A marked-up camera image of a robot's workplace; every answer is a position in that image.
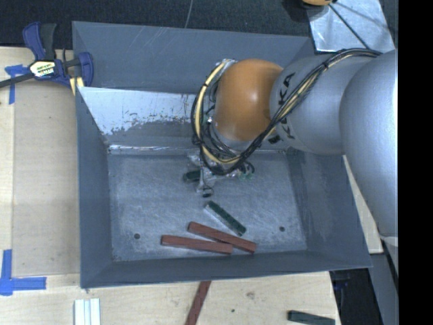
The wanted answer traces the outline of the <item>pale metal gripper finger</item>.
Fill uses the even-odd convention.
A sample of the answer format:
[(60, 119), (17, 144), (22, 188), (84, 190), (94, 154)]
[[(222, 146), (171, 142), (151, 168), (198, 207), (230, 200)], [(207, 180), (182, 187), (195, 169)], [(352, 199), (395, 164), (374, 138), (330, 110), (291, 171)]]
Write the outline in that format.
[(216, 181), (201, 181), (196, 188), (196, 192), (203, 198), (209, 198), (214, 194)]

